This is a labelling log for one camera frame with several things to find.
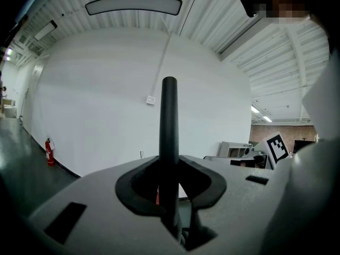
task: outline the fluorescent light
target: fluorescent light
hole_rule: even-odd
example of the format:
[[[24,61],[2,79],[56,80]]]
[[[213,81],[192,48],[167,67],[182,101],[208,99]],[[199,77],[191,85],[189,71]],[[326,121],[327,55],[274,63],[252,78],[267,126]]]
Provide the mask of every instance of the fluorescent light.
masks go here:
[[[89,15],[107,11],[145,10],[178,15],[182,0],[96,0],[85,5]]]
[[[251,110],[255,113],[259,113],[259,111],[257,109],[255,109],[253,106],[251,106]]]
[[[268,122],[272,122],[272,120],[270,120],[268,116],[264,116],[264,119],[266,119]]]
[[[57,24],[52,20],[50,23],[45,25],[34,37],[36,40],[40,40],[42,37],[55,30],[57,27]]]

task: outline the brick wall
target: brick wall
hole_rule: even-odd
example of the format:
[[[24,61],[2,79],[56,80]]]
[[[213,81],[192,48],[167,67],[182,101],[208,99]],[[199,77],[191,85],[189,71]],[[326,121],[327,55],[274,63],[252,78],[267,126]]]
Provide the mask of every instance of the brick wall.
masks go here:
[[[252,142],[260,142],[265,137],[279,131],[285,140],[290,152],[293,152],[294,141],[303,140],[314,141],[316,131],[314,126],[285,126],[285,125],[251,125],[250,139]]]

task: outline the concrete floor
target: concrete floor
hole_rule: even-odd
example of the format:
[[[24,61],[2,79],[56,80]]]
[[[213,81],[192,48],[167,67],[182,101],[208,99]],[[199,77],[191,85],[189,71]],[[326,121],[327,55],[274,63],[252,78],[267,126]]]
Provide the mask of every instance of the concrete floor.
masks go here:
[[[22,216],[76,180],[45,156],[18,119],[0,118],[0,174]]]

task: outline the white curved wall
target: white curved wall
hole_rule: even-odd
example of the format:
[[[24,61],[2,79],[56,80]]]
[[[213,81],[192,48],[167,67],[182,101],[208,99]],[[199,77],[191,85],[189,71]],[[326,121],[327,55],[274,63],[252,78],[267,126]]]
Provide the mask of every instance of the white curved wall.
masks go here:
[[[221,141],[248,142],[248,77],[201,45],[173,35],[146,105],[167,35],[142,29],[95,30],[57,43],[35,96],[32,135],[55,144],[55,158],[75,173],[158,154],[160,91],[178,80],[180,154],[216,155]]]

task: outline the door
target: door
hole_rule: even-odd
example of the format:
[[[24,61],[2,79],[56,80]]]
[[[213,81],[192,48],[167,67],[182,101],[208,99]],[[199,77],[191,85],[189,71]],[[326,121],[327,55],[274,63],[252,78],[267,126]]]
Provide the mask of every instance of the door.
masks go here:
[[[23,127],[31,134],[31,121],[32,121],[32,109],[33,109],[33,101],[36,95],[37,85],[41,76],[41,73],[45,67],[45,64],[48,60],[48,57],[44,57],[37,60],[37,64],[34,66],[33,72],[31,74],[28,90],[26,92],[23,112],[22,112],[22,121]]]

